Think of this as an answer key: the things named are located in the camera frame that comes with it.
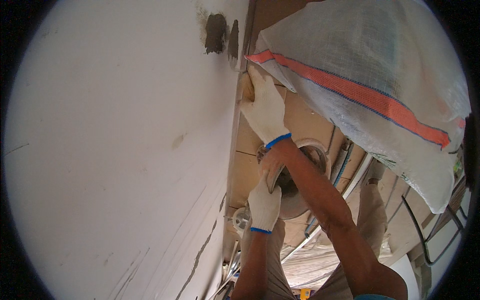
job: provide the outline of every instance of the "blue glove cuff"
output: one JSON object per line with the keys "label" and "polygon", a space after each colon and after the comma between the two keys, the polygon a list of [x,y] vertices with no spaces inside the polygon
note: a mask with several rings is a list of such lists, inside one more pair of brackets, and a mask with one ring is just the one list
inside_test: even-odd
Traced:
{"label": "blue glove cuff", "polygon": [[263,230],[263,229],[255,228],[255,227],[250,227],[250,231],[258,231],[258,232],[262,232],[262,233],[266,233],[266,234],[271,234],[272,233],[271,231]]}
{"label": "blue glove cuff", "polygon": [[265,148],[270,149],[270,148],[271,148],[273,145],[275,145],[276,143],[280,142],[281,140],[285,140],[285,139],[287,139],[287,138],[289,138],[289,137],[291,137],[291,136],[292,136],[292,133],[291,133],[291,132],[289,132],[289,133],[287,133],[287,134],[284,134],[284,135],[281,135],[281,136],[277,137],[276,139],[274,139],[273,141],[269,142],[269,143],[265,146]]}

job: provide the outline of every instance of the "gloved hand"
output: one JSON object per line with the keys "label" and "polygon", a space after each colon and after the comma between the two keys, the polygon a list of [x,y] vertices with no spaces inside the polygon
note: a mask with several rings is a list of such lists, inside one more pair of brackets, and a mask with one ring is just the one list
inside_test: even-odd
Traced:
{"label": "gloved hand", "polygon": [[282,189],[276,186],[273,193],[270,194],[267,187],[267,175],[267,172],[262,175],[260,182],[248,196],[250,212],[252,213],[251,231],[272,233],[280,214]]}
{"label": "gloved hand", "polygon": [[255,101],[242,100],[240,109],[265,147],[270,148],[291,136],[283,123],[285,103],[271,76],[263,78],[253,66],[248,67],[248,74],[255,90]]}

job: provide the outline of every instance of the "person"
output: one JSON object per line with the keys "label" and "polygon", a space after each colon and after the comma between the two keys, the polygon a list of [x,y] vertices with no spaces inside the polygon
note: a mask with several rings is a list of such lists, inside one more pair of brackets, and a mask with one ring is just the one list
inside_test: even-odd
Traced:
{"label": "person", "polygon": [[[340,264],[310,299],[407,299],[407,286],[400,275],[378,262],[386,231],[384,203],[378,181],[384,167],[376,162],[360,192],[357,225],[351,211],[328,178],[297,148],[285,127],[285,104],[272,77],[262,77],[248,68],[254,101],[243,100],[240,109],[251,128],[288,168],[303,199],[327,233]],[[281,189],[269,193],[266,175],[250,192],[251,219],[241,240],[241,271],[232,300],[295,299],[280,262],[285,223],[278,219]]]}

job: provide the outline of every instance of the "forearm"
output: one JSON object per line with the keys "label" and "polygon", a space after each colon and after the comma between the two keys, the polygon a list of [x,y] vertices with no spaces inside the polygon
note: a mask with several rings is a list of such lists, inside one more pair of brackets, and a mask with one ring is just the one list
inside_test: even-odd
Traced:
{"label": "forearm", "polygon": [[300,194],[324,229],[328,230],[330,225],[355,227],[351,211],[340,193],[291,139],[276,143],[270,152],[288,168]]}
{"label": "forearm", "polygon": [[355,226],[350,208],[327,177],[319,173],[291,139],[276,143],[270,151],[288,168],[303,199],[328,232],[352,294],[406,299],[403,279],[378,262]]}
{"label": "forearm", "polygon": [[233,300],[261,299],[267,291],[267,239],[268,235],[252,232],[252,243],[247,262],[241,266],[241,272],[232,293]]}

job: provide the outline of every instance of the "cable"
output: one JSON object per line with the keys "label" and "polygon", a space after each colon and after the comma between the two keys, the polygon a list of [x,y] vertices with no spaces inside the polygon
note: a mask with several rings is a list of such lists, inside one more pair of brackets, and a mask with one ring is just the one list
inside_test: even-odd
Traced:
{"label": "cable", "polygon": [[[427,241],[423,238],[423,233],[420,229],[420,225],[418,224],[417,222],[417,219],[415,218],[415,216],[413,215],[413,211],[412,209],[410,208],[410,205],[408,205],[408,202],[407,200],[405,199],[404,196],[402,196],[402,203],[405,204],[405,207],[407,208],[407,211],[408,213],[410,214],[410,217],[412,218],[412,221],[413,221],[413,224],[415,225],[415,229],[417,230],[417,233],[419,235],[419,238],[420,238],[420,243],[421,243],[421,246],[422,246],[422,249],[423,249],[423,255],[425,256],[425,263],[427,264],[427,266],[433,266],[434,264],[436,264],[437,261],[440,260],[440,258],[443,256],[443,254],[445,254],[445,252],[447,251],[447,249],[450,247],[450,245],[453,243],[453,241],[455,240],[456,236],[462,231],[463,229],[463,226],[461,228],[458,227],[458,230],[455,232],[455,234],[453,235],[452,239],[448,242],[447,246],[443,249],[443,251],[438,255],[438,257],[432,262],[430,260],[430,256],[428,254],[428,248],[427,248]],[[453,211],[452,211],[452,208],[450,207],[450,205],[447,205],[447,211],[449,213],[452,214],[452,218],[456,217],[455,214],[453,214]]]}

